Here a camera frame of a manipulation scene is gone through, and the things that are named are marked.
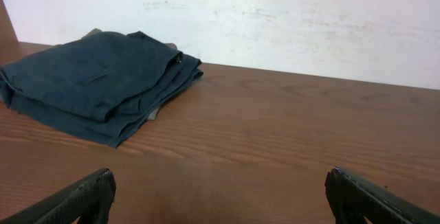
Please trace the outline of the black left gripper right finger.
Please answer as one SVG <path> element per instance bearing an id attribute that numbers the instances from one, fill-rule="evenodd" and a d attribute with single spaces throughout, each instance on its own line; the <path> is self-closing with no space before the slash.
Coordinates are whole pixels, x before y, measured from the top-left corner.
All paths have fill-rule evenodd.
<path id="1" fill-rule="evenodd" d="M 327 173 L 325 194 L 336 224 L 437 224 L 439 216 L 343 168 Z"/>

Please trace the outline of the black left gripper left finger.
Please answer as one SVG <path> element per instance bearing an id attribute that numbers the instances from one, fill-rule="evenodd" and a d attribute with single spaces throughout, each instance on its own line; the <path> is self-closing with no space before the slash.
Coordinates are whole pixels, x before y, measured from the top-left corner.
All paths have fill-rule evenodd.
<path id="1" fill-rule="evenodd" d="M 107 224 L 116 181 L 101 168 L 34 205 L 1 220 L 1 224 Z"/>

